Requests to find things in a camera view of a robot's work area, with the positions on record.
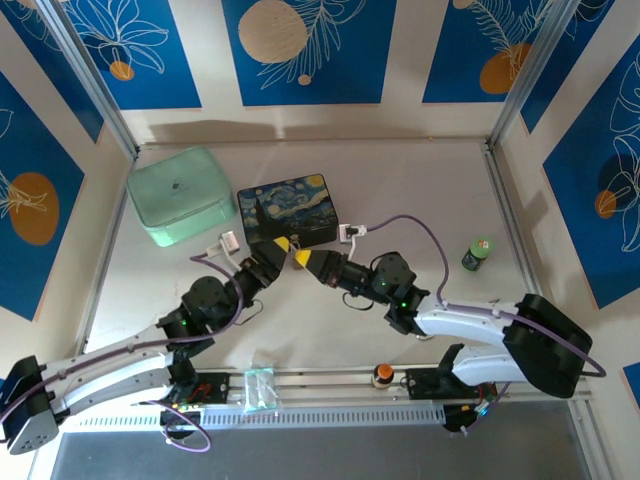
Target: mint green case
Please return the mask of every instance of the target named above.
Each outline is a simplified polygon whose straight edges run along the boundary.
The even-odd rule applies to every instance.
[[[132,172],[127,190],[143,227],[161,247],[192,237],[236,213],[229,180],[203,147]]]

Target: ventilation grille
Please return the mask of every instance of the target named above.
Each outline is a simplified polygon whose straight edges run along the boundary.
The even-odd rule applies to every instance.
[[[67,431],[145,431],[159,428],[159,415],[85,418]],[[269,414],[245,415],[241,409],[205,410],[202,426],[207,430],[230,428],[313,428],[383,425],[442,425],[441,405],[358,408],[290,408]]]

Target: metal corner post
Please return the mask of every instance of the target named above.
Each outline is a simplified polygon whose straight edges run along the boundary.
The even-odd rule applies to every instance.
[[[118,105],[104,83],[80,35],[65,13],[63,4],[58,0],[35,0],[35,4],[46,27],[58,43],[60,50],[64,53],[105,122],[113,131],[116,140],[131,160],[135,160],[138,155],[138,145],[120,115]]]
[[[489,136],[488,145],[492,151],[520,113],[581,2],[581,0],[548,1],[554,2],[554,5],[551,7],[542,27],[540,27],[540,33],[533,43],[531,54],[527,56],[524,65],[520,69],[520,73],[507,95],[502,111]]]

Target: green bottle cap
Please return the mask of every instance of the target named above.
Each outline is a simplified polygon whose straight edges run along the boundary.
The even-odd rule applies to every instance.
[[[493,252],[493,240],[489,237],[477,237],[469,250],[471,254],[476,258],[487,258],[491,252]]]

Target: floral wall print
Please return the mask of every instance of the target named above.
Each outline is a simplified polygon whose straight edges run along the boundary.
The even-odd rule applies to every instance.
[[[245,106],[379,103],[395,0],[222,0]]]
[[[450,0],[424,103],[500,102],[555,0]]]
[[[598,306],[640,287],[640,37],[544,169]]]
[[[87,134],[96,142],[104,124],[102,115],[40,18],[34,0],[0,0],[0,11],[40,64]],[[2,48],[3,55],[10,54],[6,46]]]
[[[529,132],[564,83],[615,0],[582,0],[520,113]]]
[[[121,109],[201,106],[167,0],[68,0],[64,8]]]
[[[84,174],[0,74],[0,307],[33,320]]]

